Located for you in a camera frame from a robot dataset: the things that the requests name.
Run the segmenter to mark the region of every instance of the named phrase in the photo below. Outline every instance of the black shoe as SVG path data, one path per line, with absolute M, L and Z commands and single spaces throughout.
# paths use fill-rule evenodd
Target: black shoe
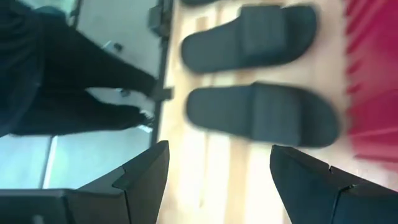
M 138 126 L 138 128 L 147 133 L 151 133 L 154 128 L 155 117 L 150 115 L 147 111 L 141 111 L 141 114 L 145 116 L 145 120 L 141 123 L 140 126 Z

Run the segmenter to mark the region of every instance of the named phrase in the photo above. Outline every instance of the floor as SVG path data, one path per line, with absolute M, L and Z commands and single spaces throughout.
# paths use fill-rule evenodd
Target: floor
M 53 5 L 70 12 L 75 0 L 23 0 L 32 7 Z M 159 40 L 147 29 L 155 0 L 83 1 L 78 30 L 102 46 L 120 43 L 118 57 L 157 76 Z M 92 89 L 103 101 L 139 105 L 153 111 L 144 96 L 122 97 L 116 90 Z M 78 188 L 120 166 L 149 147 L 150 133 L 140 129 L 62 137 L 0 139 L 0 189 Z
M 193 74 L 182 63 L 180 44 L 186 36 L 232 21 L 242 4 L 309 2 L 318 12 L 317 38 L 308 52 L 292 63 L 203 75 Z M 200 87 L 247 85 L 259 81 L 314 91 L 334 107 L 343 131 L 331 146 L 300 150 L 331 166 L 398 190 L 398 174 L 379 164 L 355 158 L 346 135 L 349 98 L 345 92 L 344 30 L 343 1 L 221 0 L 195 8 L 175 1 L 165 78 L 165 86 L 174 88 L 174 98 L 164 103 L 160 118 L 160 140 L 170 143 L 170 167 L 159 223 L 290 223 L 269 168 L 272 143 L 252 142 L 205 130 L 187 121 L 187 96 Z

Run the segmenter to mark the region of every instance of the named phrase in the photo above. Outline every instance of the black pants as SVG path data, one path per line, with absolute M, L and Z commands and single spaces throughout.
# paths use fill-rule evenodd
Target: black pants
M 135 106 L 102 103 L 89 87 L 123 88 L 149 96 L 156 80 L 113 57 L 61 17 L 40 14 L 44 27 L 45 73 L 36 99 L 16 135 L 62 135 L 122 130 L 140 125 L 145 116 Z

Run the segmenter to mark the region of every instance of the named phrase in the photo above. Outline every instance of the metal frame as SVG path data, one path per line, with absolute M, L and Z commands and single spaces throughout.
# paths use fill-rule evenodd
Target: metal frame
M 172 30 L 172 19 L 173 19 L 173 9 L 174 9 L 174 0 L 158 0 L 157 5 L 162 7 L 163 13 L 165 15 L 166 21 L 162 21 L 162 23 L 166 27 L 168 27 L 170 30 Z M 162 48 L 162 53 L 161 53 L 161 60 L 160 60 L 160 67 L 159 67 L 159 85 L 164 86 L 165 82 L 165 76 L 167 72 L 167 61 L 168 61 L 168 53 L 169 53 L 169 47 L 170 47 L 170 32 L 168 32 L 166 35 L 163 35 L 160 37 L 160 47 Z M 152 131 L 152 136 L 150 140 L 151 146 L 156 144 L 159 140 L 159 129 L 160 129 L 160 122 L 161 122 L 161 116 L 162 116 L 162 108 L 163 108 L 163 102 L 158 101 L 155 103 L 155 120 L 154 120 L 154 128 Z

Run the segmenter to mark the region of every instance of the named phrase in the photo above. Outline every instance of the black metal stand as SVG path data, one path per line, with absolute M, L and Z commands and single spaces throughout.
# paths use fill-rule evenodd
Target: black metal stand
M 169 42 L 172 30 L 172 16 L 173 16 L 174 0 L 158 0 L 155 7 L 149 11 L 149 28 L 160 37 L 160 47 L 162 48 L 160 68 L 159 68 L 159 86 L 164 85 L 166 76 L 167 54 L 169 52 Z M 172 97 L 172 90 L 164 90 L 164 99 L 169 100 Z M 162 100 L 155 103 L 155 121 L 154 129 L 150 144 L 154 145 L 159 137 L 160 117 L 162 114 Z

